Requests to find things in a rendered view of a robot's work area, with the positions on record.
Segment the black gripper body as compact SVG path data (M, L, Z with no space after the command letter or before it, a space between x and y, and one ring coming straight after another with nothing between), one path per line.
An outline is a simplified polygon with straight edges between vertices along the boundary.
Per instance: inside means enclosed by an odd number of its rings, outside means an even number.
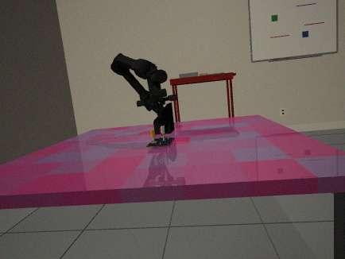
M150 86L149 89L153 88L153 90L157 90L157 87L161 88L161 85ZM159 102L160 104L162 104L162 103L165 103L165 101L175 101L175 100L177 100L176 95L168 95L168 97L163 98L162 101L156 101L156 102ZM145 99L139 100L137 101L137 106L144 106L145 104L149 104L150 106L152 106L152 105L155 105L156 102L153 102L152 99L147 100L147 101Z

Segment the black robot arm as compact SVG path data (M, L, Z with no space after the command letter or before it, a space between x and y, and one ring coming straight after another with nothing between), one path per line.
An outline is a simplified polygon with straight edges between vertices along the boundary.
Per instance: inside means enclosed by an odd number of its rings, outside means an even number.
M159 87L157 87L157 90L150 88L151 90L147 91L130 72L131 69L138 77L147 79L148 87L164 83L168 78L167 73L164 70L157 70L157 66L148 60L135 60L119 53L113 59L110 68L113 72L122 75L126 79L139 94L140 100L145 99L147 101L152 99L153 102L156 102L162 101L163 97L167 96L166 89L160 89Z

